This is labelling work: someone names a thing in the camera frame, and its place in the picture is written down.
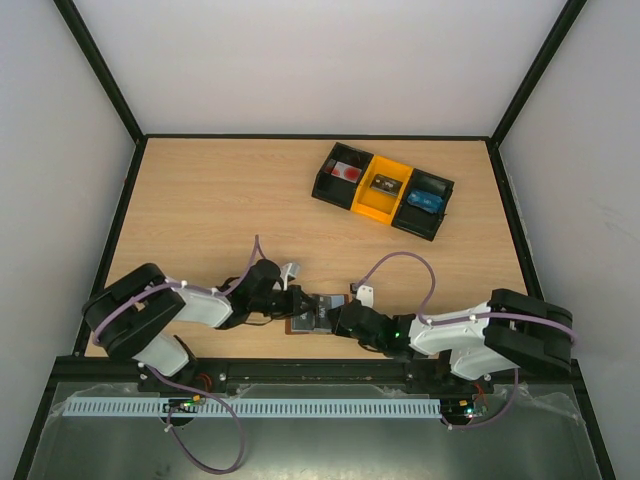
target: gray wall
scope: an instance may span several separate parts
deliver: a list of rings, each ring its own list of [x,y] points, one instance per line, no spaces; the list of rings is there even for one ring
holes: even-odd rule
[[[133,151],[52,1],[0,4],[0,478],[69,354]]]
[[[145,132],[488,135],[565,0],[76,0]]]
[[[501,149],[621,479],[640,475],[638,18],[637,1],[588,2]]]

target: wooden table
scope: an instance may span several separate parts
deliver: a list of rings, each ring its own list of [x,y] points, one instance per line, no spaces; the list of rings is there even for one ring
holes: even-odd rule
[[[424,256],[438,283],[427,313],[489,299],[494,288],[525,292],[485,144],[480,141],[353,140],[348,145],[455,181],[434,242],[311,197],[331,140],[150,139],[107,284],[145,262],[189,283],[215,286],[245,268],[254,235],[278,264],[298,262],[309,293],[347,293],[383,255]],[[429,274],[394,258],[371,278],[375,307],[415,312]],[[252,321],[263,317],[256,315]],[[216,331],[173,322],[199,357],[379,358],[355,340],[285,335],[284,322]],[[105,355],[89,343],[88,356]]]

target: purple cable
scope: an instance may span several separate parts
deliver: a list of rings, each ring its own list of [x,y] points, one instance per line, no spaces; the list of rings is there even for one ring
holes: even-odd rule
[[[518,369],[514,368],[513,369],[513,393],[509,397],[509,400],[507,401],[506,405],[502,407],[502,410],[500,410],[497,414],[495,414],[489,420],[485,420],[484,422],[480,422],[480,423],[473,423],[471,425],[451,425],[449,422],[447,422],[447,419],[444,417],[442,417],[442,421],[447,426],[447,428],[450,428],[451,430],[470,430],[472,428],[486,427],[487,425],[491,425],[492,423],[497,422],[500,418],[504,417],[505,413],[507,413],[509,409],[513,406],[513,403],[515,402],[517,396],[518,396]]]
[[[235,281],[235,283],[231,287],[229,287],[224,292],[217,292],[215,294],[216,296],[226,297],[231,292],[233,292],[236,288],[238,288],[238,285],[240,285],[240,283],[242,283],[242,280],[244,280],[244,278],[249,273],[249,269],[253,266],[253,262],[256,259],[256,253],[260,253],[260,256],[262,258],[266,258],[265,255],[264,255],[264,252],[262,251],[262,248],[260,247],[260,236],[259,235],[255,236],[255,240],[253,242],[253,251],[251,252],[251,257],[249,258],[249,262],[247,263],[247,268],[245,268],[245,270],[242,273],[242,275],[240,275],[240,277],[238,277],[238,279]],[[151,288],[145,290],[144,292],[141,292],[138,295],[132,297],[127,302],[123,303],[118,308],[116,308],[113,312],[111,312],[107,316],[107,318],[105,318],[102,321],[102,323],[100,325],[98,325],[98,327],[95,329],[95,332],[94,332],[94,335],[93,335],[93,344],[94,345],[99,345],[100,344],[100,334],[104,331],[105,328],[107,328],[107,326],[111,322],[113,322],[116,318],[118,318],[118,316],[122,315],[129,308],[134,306],[136,303],[141,302],[142,300],[144,300],[148,296],[153,295],[154,293],[157,293],[157,292],[159,292],[161,290],[166,290],[167,288],[185,288],[187,290],[193,290],[194,292],[204,293],[206,295],[212,295],[210,288],[199,287],[197,285],[189,285],[189,284],[187,284],[185,287],[183,287],[181,282],[175,282],[175,281],[167,281],[167,283],[163,283],[163,284],[160,284],[160,285],[156,285],[155,287],[151,287]]]
[[[389,253],[388,255],[385,255],[380,260],[378,260],[378,263],[376,263],[373,266],[373,268],[371,270],[369,270],[369,273],[367,273],[364,277],[362,277],[362,280],[360,280],[358,283],[356,283],[355,286],[356,286],[356,288],[358,288],[361,285],[364,285],[364,283],[367,280],[369,280],[369,277],[371,277],[371,275],[373,275],[375,273],[375,271],[380,267],[380,265],[382,265],[384,262],[389,260],[391,257],[398,257],[398,256],[405,256],[405,257],[415,258],[416,260],[420,261],[425,267],[427,267],[427,270],[429,270],[429,274],[431,275],[431,288],[429,289],[429,293],[427,293],[427,296],[424,297],[424,300],[420,304],[420,307],[418,307],[418,313],[416,313],[416,315],[418,316],[420,321],[422,321],[422,312],[425,309],[425,307],[427,306],[427,303],[429,303],[429,300],[431,300],[431,297],[433,296],[433,292],[436,291],[436,272],[433,271],[433,268],[431,267],[429,262],[427,262],[424,258],[422,258],[417,253],[413,253],[413,252],[393,252],[393,253]]]
[[[158,380],[160,380],[165,385],[168,385],[172,388],[177,388],[178,390],[183,390],[185,392],[196,393],[198,395],[202,395],[203,397],[210,398],[211,400],[215,400],[220,405],[222,405],[222,407],[224,407],[224,409],[227,412],[229,412],[229,414],[231,414],[231,417],[233,418],[233,420],[236,422],[236,425],[238,426],[238,433],[240,434],[240,450],[238,451],[238,456],[236,458],[236,461],[233,462],[233,465],[231,465],[229,468],[219,469],[219,468],[209,467],[208,465],[205,465],[204,463],[202,463],[200,460],[198,460],[196,457],[193,456],[193,454],[187,449],[186,445],[182,442],[182,440],[176,433],[175,427],[171,425],[171,415],[173,414],[175,408],[172,408],[171,410],[169,410],[169,413],[167,414],[167,427],[169,428],[168,430],[169,433],[173,436],[175,441],[178,443],[180,450],[182,450],[182,452],[185,454],[187,459],[191,463],[193,463],[196,467],[198,467],[200,470],[206,473],[211,473],[212,475],[224,475],[226,473],[231,473],[238,470],[240,468],[240,463],[242,462],[242,457],[244,457],[244,451],[247,444],[247,439],[244,432],[244,428],[242,428],[242,423],[240,422],[240,419],[238,418],[238,415],[236,414],[236,412],[234,412],[233,408],[231,408],[231,405],[229,405],[222,398],[218,397],[217,395],[214,395],[213,393],[205,392],[204,390],[200,390],[198,388],[188,387],[186,385],[180,385],[179,383],[172,382],[171,380],[165,378],[164,375],[158,372],[155,368],[150,367],[149,365],[147,365],[146,367]]]
[[[518,320],[529,323],[537,323],[539,325],[545,325],[547,327],[555,328],[556,330],[560,330],[563,333],[566,333],[569,338],[571,338],[571,343],[576,343],[578,336],[576,333],[570,329],[569,327],[565,327],[561,323],[554,322],[553,320],[548,320],[546,318],[534,317],[533,315],[523,315],[520,313],[509,313],[509,312],[484,312],[484,313],[476,313],[476,318],[506,318],[508,320]],[[439,325],[453,325],[455,323],[468,322],[469,315],[465,315],[463,317],[450,318],[448,320],[441,320],[439,322],[432,322],[431,325],[433,327],[438,327]]]

